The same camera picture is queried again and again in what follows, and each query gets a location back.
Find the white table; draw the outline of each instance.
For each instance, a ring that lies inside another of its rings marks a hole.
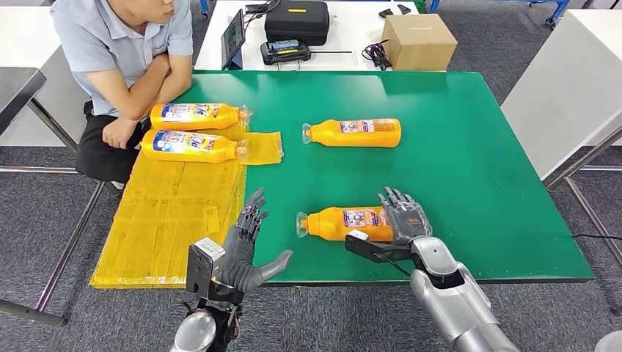
[[[622,124],[622,10],[568,10],[501,105],[544,179]]]
[[[248,4],[263,3],[264,1],[218,1],[194,68],[197,70],[221,70],[222,45],[220,37],[222,33],[229,26],[229,22],[237,11]],[[401,14],[398,4],[411,9],[411,14],[417,13],[414,3],[408,1],[328,1],[327,4],[331,15],[328,38],[325,45],[310,47],[313,52],[310,61],[289,62],[272,66],[264,65],[259,51],[261,43],[266,41],[266,32],[263,29],[266,19],[264,15],[262,18],[253,20],[246,30],[246,42],[242,45],[243,69],[378,70],[371,61],[363,59],[361,55],[366,46],[380,41],[384,20],[378,16],[378,13],[390,8],[394,14]]]
[[[47,78],[35,95],[77,142],[84,131],[83,105],[90,98],[76,83],[54,30],[49,7],[0,7],[0,67],[33,67]],[[27,107],[0,136],[0,146],[64,147]]]

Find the orange bottle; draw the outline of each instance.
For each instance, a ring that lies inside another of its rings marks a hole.
[[[140,150],[158,160],[219,164],[230,159],[244,160],[246,141],[234,142],[213,134],[149,130]]]
[[[367,233],[370,241],[390,242],[393,239],[393,231],[382,207],[332,207],[315,214],[296,215],[298,237],[316,235],[328,241],[345,241],[345,235],[352,230]]]
[[[236,123],[247,125],[251,115],[246,106],[158,104],[151,109],[150,117],[156,130],[192,131],[206,128],[221,130]]]
[[[402,127],[396,119],[336,121],[302,125],[302,142],[330,147],[385,147],[400,143]]]

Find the black pants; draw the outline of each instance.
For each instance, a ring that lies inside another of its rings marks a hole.
[[[92,103],[84,104],[87,126],[78,144],[76,171],[102,181],[126,183],[139,151],[134,149],[140,143],[150,124],[136,124],[136,130],[128,140],[128,149],[110,147],[101,139],[103,128],[117,118],[108,115],[93,116]]]

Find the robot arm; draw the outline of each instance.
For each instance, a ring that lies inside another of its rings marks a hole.
[[[171,352],[224,352],[239,333],[244,294],[263,285],[287,268],[292,251],[275,261],[253,266],[255,242],[268,211],[263,188],[248,198],[237,223],[222,247],[209,238],[190,245],[186,290],[197,294],[175,334]]]
[[[490,309],[490,301],[464,264],[453,259],[431,227],[421,206],[409,195],[385,188],[378,195],[393,228],[392,244],[375,243],[352,231],[347,250],[377,263],[412,260],[410,285],[417,300],[432,317],[447,345],[457,352],[518,352],[505,336]]]

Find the gray carpet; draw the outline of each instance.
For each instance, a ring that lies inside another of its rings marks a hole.
[[[195,55],[208,23],[197,2]],[[439,13],[458,39],[450,69],[482,72],[501,103],[549,35],[542,23],[552,11],[551,4],[444,0]],[[622,164],[622,151],[602,159]],[[0,164],[71,166],[73,158],[64,148],[0,148]],[[613,235],[622,229],[620,177],[575,177]],[[95,183],[80,175],[9,174],[0,183],[0,297],[33,304]],[[573,233],[596,234],[565,186],[552,197]],[[168,351],[183,319],[183,291],[88,286],[117,205],[104,192],[52,296],[49,311],[64,312],[70,324],[49,328],[0,315],[0,351]],[[622,307],[622,269],[601,241],[577,242],[595,281],[483,287],[522,351],[592,351],[622,329],[612,312]],[[231,351],[448,351],[407,287],[262,288],[247,296],[242,324]]]

